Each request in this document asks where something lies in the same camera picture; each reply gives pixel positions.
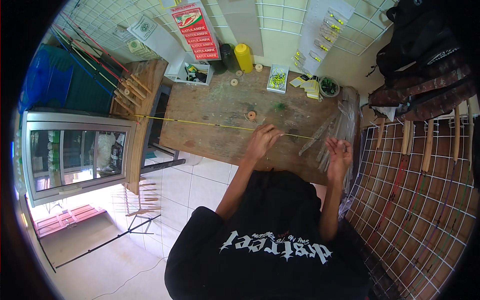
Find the glass pane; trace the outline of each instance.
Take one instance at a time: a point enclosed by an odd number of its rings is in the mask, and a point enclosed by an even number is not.
[[[31,131],[35,190],[121,174],[125,134],[81,130]]]

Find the yellow squeeze bottle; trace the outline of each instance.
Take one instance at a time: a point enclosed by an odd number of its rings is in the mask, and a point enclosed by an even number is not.
[[[250,55],[250,48],[245,44],[238,44],[235,47],[235,56],[239,62],[240,69],[244,73],[250,73],[253,70],[252,56]]]

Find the yellow fishing rod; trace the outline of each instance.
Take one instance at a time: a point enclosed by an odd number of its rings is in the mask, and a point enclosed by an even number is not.
[[[168,118],[152,117],[152,116],[146,116],[146,115],[131,114],[130,116],[135,116],[135,117],[140,117],[140,118],[157,119],[157,120],[164,120],[164,121],[177,121],[177,122],[190,123],[190,124],[200,124],[200,125],[218,126],[218,127],[224,127],[224,128],[235,128],[235,129],[243,129],[243,130],[250,130],[250,131],[254,131],[254,130],[255,130],[255,129],[252,129],[252,128],[245,128],[245,127],[219,125],[219,124],[203,123],[203,122],[194,122],[194,121],[185,121],[185,120],[178,120],[178,119],[168,119]],[[317,141],[320,140],[320,139],[315,139],[315,138],[312,138],[312,137],[309,137],[309,136],[296,135],[296,134],[291,134],[291,133],[284,133],[284,135],[301,137],[301,138],[309,139],[309,140],[317,140]]]

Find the person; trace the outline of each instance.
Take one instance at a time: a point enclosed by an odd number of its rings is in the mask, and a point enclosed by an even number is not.
[[[365,299],[369,278],[337,238],[352,146],[327,138],[322,211],[313,185],[289,171],[254,171],[284,133],[253,132],[215,211],[198,207],[173,245],[165,284],[174,299]]]

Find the hand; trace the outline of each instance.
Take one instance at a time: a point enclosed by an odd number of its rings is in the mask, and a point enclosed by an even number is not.
[[[273,124],[260,125],[250,137],[244,158],[258,162],[284,133]]]
[[[345,174],[352,163],[352,145],[346,140],[337,140],[336,138],[327,138],[325,145],[330,151],[328,180],[343,184]]]

